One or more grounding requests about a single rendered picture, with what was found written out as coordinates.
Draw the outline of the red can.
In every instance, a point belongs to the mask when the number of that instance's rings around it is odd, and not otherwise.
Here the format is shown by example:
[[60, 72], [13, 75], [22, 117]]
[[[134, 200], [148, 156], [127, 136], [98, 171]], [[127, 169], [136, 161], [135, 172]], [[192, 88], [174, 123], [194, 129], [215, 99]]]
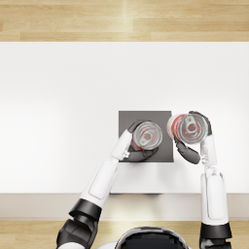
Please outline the red can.
[[143, 122], [132, 134], [131, 146], [134, 150], [153, 150], [162, 141], [161, 128], [154, 122]]
[[198, 114], [172, 116], [166, 125], [168, 135], [186, 144], [200, 143], [208, 133], [206, 120]]

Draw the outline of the dark grey square mat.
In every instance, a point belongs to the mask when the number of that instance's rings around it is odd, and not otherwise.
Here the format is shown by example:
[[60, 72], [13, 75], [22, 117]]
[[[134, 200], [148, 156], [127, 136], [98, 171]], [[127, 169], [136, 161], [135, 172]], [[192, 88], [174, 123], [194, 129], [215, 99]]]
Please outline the dark grey square mat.
[[174, 162], [173, 141], [166, 131], [166, 124], [171, 117], [170, 111], [120, 111], [119, 134], [129, 128], [137, 120], [146, 120], [156, 123], [162, 131], [162, 141], [158, 151], [146, 159], [146, 162]]

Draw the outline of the dark round robot body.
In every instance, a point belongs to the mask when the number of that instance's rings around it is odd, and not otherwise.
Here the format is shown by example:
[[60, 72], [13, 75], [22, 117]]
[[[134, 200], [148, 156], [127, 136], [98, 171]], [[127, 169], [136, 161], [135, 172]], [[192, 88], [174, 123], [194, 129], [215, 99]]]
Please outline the dark round robot body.
[[177, 232], [162, 227], [138, 227], [124, 233], [119, 240], [97, 249], [192, 249]]

